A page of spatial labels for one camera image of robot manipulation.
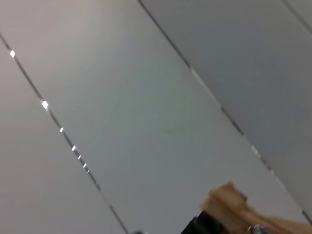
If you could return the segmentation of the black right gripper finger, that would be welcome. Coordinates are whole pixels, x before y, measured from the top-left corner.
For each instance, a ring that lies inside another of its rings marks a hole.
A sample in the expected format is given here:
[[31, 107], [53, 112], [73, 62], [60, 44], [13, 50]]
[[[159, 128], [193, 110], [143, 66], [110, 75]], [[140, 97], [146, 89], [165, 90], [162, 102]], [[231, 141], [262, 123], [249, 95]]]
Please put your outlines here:
[[226, 234], [222, 224], [209, 214], [202, 211], [184, 228], [181, 234]]
[[268, 230], [263, 225], [256, 224], [248, 228], [248, 234], [268, 234]]

